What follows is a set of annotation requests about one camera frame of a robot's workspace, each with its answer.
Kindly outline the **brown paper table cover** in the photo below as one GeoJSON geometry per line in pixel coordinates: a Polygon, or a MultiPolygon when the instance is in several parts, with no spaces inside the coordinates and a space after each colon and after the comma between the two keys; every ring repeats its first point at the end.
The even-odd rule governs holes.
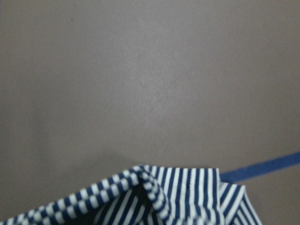
{"type": "Polygon", "coordinates": [[[135,165],[300,150],[297,0],[3,0],[0,218],[135,165]]]}

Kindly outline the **navy white striped polo shirt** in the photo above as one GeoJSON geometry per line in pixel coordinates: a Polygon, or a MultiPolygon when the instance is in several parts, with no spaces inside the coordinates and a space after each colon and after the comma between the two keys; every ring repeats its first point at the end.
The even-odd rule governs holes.
{"type": "Polygon", "coordinates": [[[259,225],[246,188],[214,168],[138,165],[6,225],[259,225]]]}

